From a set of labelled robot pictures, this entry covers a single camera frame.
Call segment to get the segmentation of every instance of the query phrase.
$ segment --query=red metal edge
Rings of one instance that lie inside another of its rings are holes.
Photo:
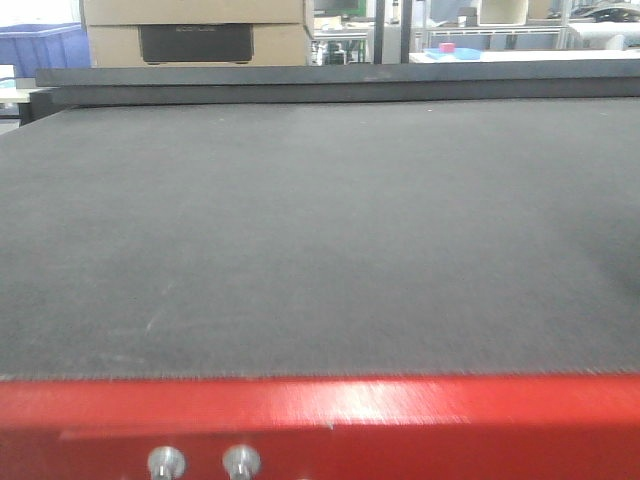
[[[640,425],[640,375],[10,381],[0,383],[0,405],[0,430],[80,436],[326,425]]]
[[[247,443],[256,480],[640,478],[640,375],[0,383],[0,477],[225,480]]]

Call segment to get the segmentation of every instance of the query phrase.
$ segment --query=metal knob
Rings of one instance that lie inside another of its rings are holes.
[[[151,480],[177,480],[184,475],[187,462],[180,450],[158,447],[149,454],[147,466]]]
[[[260,471],[260,455],[251,447],[238,445],[227,450],[222,465],[231,480],[252,480]]]

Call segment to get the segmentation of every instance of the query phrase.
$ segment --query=table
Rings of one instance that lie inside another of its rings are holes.
[[[223,479],[248,444],[258,480],[638,477],[639,114],[105,107],[0,137],[4,476],[146,478],[171,445]]]
[[[612,44],[612,48],[622,49],[624,40],[640,40],[640,23],[570,23],[569,32],[583,44],[593,40],[608,43],[620,37],[621,41],[617,42],[615,47]]]
[[[536,61],[571,61],[571,60],[611,60],[640,59],[640,50],[519,50],[501,52],[482,52],[476,62],[536,62]],[[460,62],[454,57],[434,60],[424,53],[411,53],[411,63],[443,63]]]

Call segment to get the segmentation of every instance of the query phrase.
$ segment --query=metal shelving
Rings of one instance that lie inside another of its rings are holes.
[[[431,16],[432,0],[425,0],[423,25]],[[535,23],[522,26],[501,27],[425,27],[422,28],[422,37],[425,39],[423,47],[431,47],[434,37],[452,35],[509,35],[511,44],[515,46],[518,35],[557,35],[556,48],[565,48],[567,42],[567,26],[571,18],[574,0],[563,0],[561,5],[561,18],[558,20],[536,20]]]

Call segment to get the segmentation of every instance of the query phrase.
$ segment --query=metal frame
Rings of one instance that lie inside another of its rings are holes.
[[[60,105],[313,103],[640,96],[635,60],[41,70]]]
[[[170,445],[185,480],[640,477],[640,375],[0,383],[3,478],[148,478]]]

